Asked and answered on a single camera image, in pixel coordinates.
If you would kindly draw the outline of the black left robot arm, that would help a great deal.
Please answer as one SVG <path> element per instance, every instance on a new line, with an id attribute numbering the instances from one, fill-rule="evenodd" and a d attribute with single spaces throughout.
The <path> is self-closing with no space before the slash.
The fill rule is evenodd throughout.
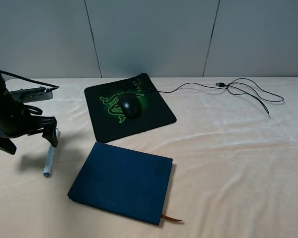
<path id="1" fill-rule="evenodd" d="M 3 74 L 40 84 L 42 87 L 9 92 Z M 31 80 L 0 69 L 0 150 L 14 155 L 16 146 L 11 141 L 12 138 L 39 133 L 54 148 L 58 146 L 56 118 L 44 117 L 40 108 L 25 104 L 30 94 L 51 93 L 57 88 L 56 85 Z"/>

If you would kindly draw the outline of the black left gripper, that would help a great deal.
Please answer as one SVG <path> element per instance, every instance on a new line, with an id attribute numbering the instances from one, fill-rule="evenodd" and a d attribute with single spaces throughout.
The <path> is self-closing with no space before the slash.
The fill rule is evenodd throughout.
<path id="1" fill-rule="evenodd" d="M 16 146 L 9 138 L 41 132 L 42 137 L 57 148 L 57 121 L 42 113 L 38 107 L 16 101 L 9 93 L 0 94 L 0 150 L 14 155 Z"/>

